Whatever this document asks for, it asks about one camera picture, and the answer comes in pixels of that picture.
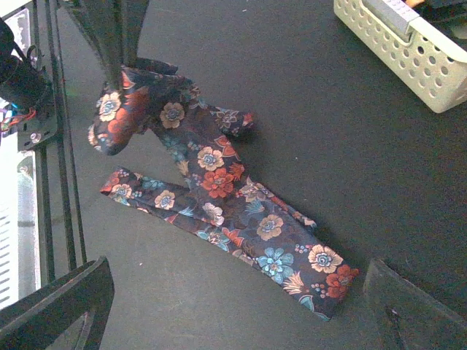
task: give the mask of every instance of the dark gray table surface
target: dark gray table surface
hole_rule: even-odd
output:
[[[363,272],[329,323],[220,249],[99,194],[117,165],[183,181],[152,134],[114,157],[90,147],[104,75],[59,19],[88,256],[108,256],[115,280],[102,349],[379,349],[361,290],[372,257],[466,314],[466,106],[433,113],[331,1],[153,1],[139,46],[209,103],[258,114],[258,134],[235,142],[251,174]]]

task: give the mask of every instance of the red flower print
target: red flower print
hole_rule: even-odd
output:
[[[149,106],[149,88],[147,86],[141,87],[134,93],[125,95],[128,110],[128,118],[134,121],[134,124],[139,124],[142,118],[147,117],[147,107]]]
[[[332,273],[326,277],[328,284],[327,296],[331,298],[344,299],[353,279],[358,275],[358,269],[351,269],[348,265],[343,265],[337,269],[337,273]]]
[[[126,90],[131,89],[135,85],[135,83],[132,82],[130,80],[130,78],[128,78],[128,75],[126,75],[126,73],[124,71],[122,71],[122,78],[123,78],[123,88],[124,89],[126,89]]]
[[[101,188],[101,193],[110,193],[112,191],[112,188],[118,184],[120,180],[118,179],[118,171],[114,171],[112,175],[110,175],[110,178],[107,180],[104,186]]]
[[[242,242],[244,238],[239,237],[240,230],[232,230],[229,231],[227,228],[222,229],[222,233],[227,236],[228,239],[230,239],[233,244],[235,244],[237,247],[240,247],[242,245]]]
[[[126,114],[126,113],[120,113],[120,111],[125,111],[123,108],[120,108],[117,112],[117,116],[119,114]],[[131,135],[134,133],[134,126],[130,124],[130,122],[127,119],[121,119],[117,120],[114,119],[109,123],[107,126],[107,129],[109,132],[112,134],[112,140],[116,144],[122,144],[127,142]]]
[[[271,198],[271,201],[276,203],[278,206],[280,206],[285,211],[287,211],[287,212],[289,211],[289,208],[287,207],[287,204],[285,204],[285,202],[282,199],[279,199],[278,197],[274,196],[273,198]]]
[[[171,217],[166,217],[165,220],[170,223],[170,224],[173,224],[175,219],[178,217],[178,214],[175,214],[175,215],[172,215]]]
[[[245,167],[242,164],[234,163],[231,165],[230,170],[235,180],[240,180],[240,177],[245,171]]]
[[[225,168],[219,168],[215,172],[208,171],[205,173],[201,186],[209,191],[209,195],[212,198],[225,198],[228,193],[234,190],[233,180],[234,175],[228,174]]]
[[[218,146],[222,147],[222,156],[223,157],[233,157],[233,156],[235,156],[236,159],[239,159],[239,156],[235,152],[234,148],[232,147],[232,144],[230,143],[230,141],[227,139],[226,136],[221,136],[221,137],[215,139],[214,141]]]
[[[246,126],[250,123],[253,122],[253,114],[251,113],[247,113],[244,117],[243,117],[243,123],[242,123],[242,126]]]

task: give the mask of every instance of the blue flower print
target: blue flower print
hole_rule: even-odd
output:
[[[142,177],[142,187],[145,189],[155,190],[164,186],[162,181],[151,179],[150,177]]]
[[[118,203],[123,204],[124,206],[131,206],[130,203],[126,200],[126,198],[121,197],[119,195],[111,195],[110,198]]]
[[[300,244],[296,244],[295,245],[295,251],[300,253],[300,254],[303,254],[303,253],[307,253],[309,249],[311,249],[312,246],[310,245],[306,245],[306,246],[301,246]]]
[[[205,241],[208,241],[210,244],[215,244],[222,250],[228,252],[227,243],[230,242],[231,240],[228,239],[228,237],[224,235],[221,230],[216,228],[210,233],[206,231],[198,231],[196,235],[199,238],[204,239]]]
[[[190,105],[190,109],[195,109],[196,107],[206,109],[208,107],[208,104],[204,101],[203,98],[199,97],[197,100],[195,100],[195,103]]]
[[[186,102],[191,100],[191,94],[188,89],[180,91],[180,102]]]
[[[327,317],[325,314],[321,314],[320,312],[316,312],[314,310],[314,304],[313,304],[313,297],[311,295],[305,295],[300,298],[300,304],[308,308],[310,311],[321,317],[325,321],[330,321],[331,319]]]
[[[229,112],[233,112],[231,109],[225,109],[225,108],[220,108],[220,107],[216,107],[217,111],[218,112],[222,112],[222,113],[229,113]]]
[[[168,136],[162,138],[162,143],[174,158],[175,162],[181,162],[185,160],[185,155],[188,151],[188,148],[180,143],[179,139],[172,139]]]
[[[180,215],[185,215],[186,217],[193,217],[193,209],[187,206],[180,212]]]
[[[199,151],[203,147],[201,145],[199,145],[199,144],[195,144],[193,141],[190,141],[190,142],[188,142],[188,148],[193,150],[193,151]]]
[[[247,208],[245,209],[245,211],[249,215],[261,213],[262,211],[264,211],[264,206],[258,199],[255,199],[253,202],[247,204]]]
[[[282,248],[275,251],[274,248],[266,248],[264,253],[266,256],[259,257],[258,264],[266,275],[278,284],[281,284],[287,277],[292,276],[293,269],[290,267],[293,264],[292,254],[284,254]]]

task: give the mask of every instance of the orange flower print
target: orange flower print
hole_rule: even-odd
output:
[[[290,295],[309,293],[309,288],[306,288],[300,277],[300,271],[293,273],[292,276],[287,278],[284,282],[283,290],[288,292]]]
[[[256,233],[264,241],[267,241],[281,234],[281,227],[283,224],[284,221],[280,217],[271,214],[261,220],[260,227],[258,227]]]
[[[240,230],[232,230],[229,231],[228,228],[223,228],[222,233],[227,236],[228,239],[230,239],[233,244],[235,244],[237,247],[240,247],[242,245],[242,242],[244,238],[239,237]]]
[[[155,198],[154,203],[156,208],[169,210],[174,207],[175,194],[168,190],[164,190]]]
[[[190,85],[190,99],[198,98],[201,95],[201,90],[199,90],[198,85],[192,84]]]
[[[181,162],[178,162],[177,167],[183,176],[187,176],[190,173],[190,171],[188,170],[188,161],[186,160],[182,160]]]
[[[328,291],[326,295],[331,298],[344,299],[353,279],[358,275],[358,269],[351,269],[348,265],[343,265],[337,269],[337,273],[332,273],[326,277]]]
[[[242,164],[234,163],[231,165],[230,170],[234,179],[240,180],[240,177],[242,177],[242,174],[245,171],[245,167]]]
[[[198,153],[198,164],[206,170],[214,171],[224,165],[222,153],[211,147],[205,147]]]
[[[234,190],[233,180],[234,175],[228,174],[225,168],[219,168],[215,172],[208,171],[205,173],[201,186],[209,191],[209,196],[212,198],[225,198],[228,193]]]
[[[127,120],[112,120],[107,126],[107,130],[112,134],[111,140],[116,144],[127,142],[134,132],[134,126]]]
[[[123,78],[123,88],[125,90],[131,89],[135,85],[135,83],[132,82],[130,78],[128,78],[128,75],[126,75],[124,71],[122,71],[122,78]]]
[[[113,93],[106,93],[101,98],[101,106],[99,108],[99,119],[102,122],[109,122],[115,119],[115,114],[120,108],[120,94],[115,91]]]
[[[333,273],[343,260],[334,250],[321,244],[313,246],[308,254],[308,261],[318,272]]]
[[[120,182],[118,178],[118,171],[114,171],[112,175],[110,175],[110,178],[107,180],[104,186],[101,188],[102,193],[110,193],[112,191],[112,188]]]
[[[244,117],[243,117],[243,123],[242,123],[242,126],[246,126],[250,123],[253,122],[253,114],[251,113],[247,113]]]
[[[239,156],[235,152],[234,148],[232,147],[232,144],[230,141],[227,139],[226,136],[221,136],[217,139],[214,140],[214,142],[222,147],[222,156],[223,157],[233,157],[235,156],[237,159],[239,159]]]
[[[132,191],[129,184],[116,184],[114,187],[112,187],[112,193],[123,198],[130,198],[131,192]]]
[[[183,118],[185,118],[185,111],[178,102],[167,103],[161,112],[162,125],[165,129],[178,128]]]
[[[128,116],[126,116],[125,118],[129,119],[129,121],[135,124],[138,124],[142,118],[147,117],[146,110],[150,102],[149,88],[148,86],[141,87],[134,93],[129,93],[128,95],[125,95],[125,97],[125,106],[128,110]]]

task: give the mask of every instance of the black metal frame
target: black metal frame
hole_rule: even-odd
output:
[[[109,86],[120,89],[120,65],[136,65],[149,0],[60,0],[60,3],[97,55]]]
[[[55,171],[49,167],[47,156],[51,154],[51,145],[57,147],[56,157],[58,159],[58,169],[56,171],[60,176],[61,199],[63,204],[63,218],[65,223],[66,251],[68,257],[69,271],[77,268],[77,253],[74,244],[74,221],[72,215],[72,201],[75,207],[75,222],[78,232],[81,251],[81,262],[87,262],[85,250],[85,239],[82,227],[82,217],[80,208],[80,199],[78,195],[77,175],[75,171],[74,152],[72,144],[71,128],[69,123],[65,79],[63,66],[61,64],[61,43],[58,32],[58,20],[56,10],[58,2],[56,0],[42,1],[44,12],[41,12],[39,20],[38,0],[33,0],[14,13],[28,8],[32,14],[32,27],[34,34],[34,45],[40,50],[38,55],[46,54],[50,59],[51,69],[45,71],[45,67],[37,67],[43,74],[50,76],[53,97],[41,106],[37,111],[34,120],[24,122],[18,125],[18,148],[21,150],[32,149],[35,151],[36,158],[36,183],[38,200],[38,228],[39,228],[39,246],[40,246],[40,267],[42,285],[46,285],[55,280],[55,259],[53,251],[53,227],[52,212],[50,208],[50,186],[49,171]],[[45,20],[46,32],[39,30],[39,22]],[[39,139],[33,141],[34,134],[39,135]],[[69,183],[72,185],[72,193],[69,191]]]
[[[384,349],[466,348],[467,322],[381,260],[371,260],[363,291]]]
[[[71,349],[98,349],[114,292],[107,259],[88,262],[2,310],[0,349],[46,349],[83,315]]]

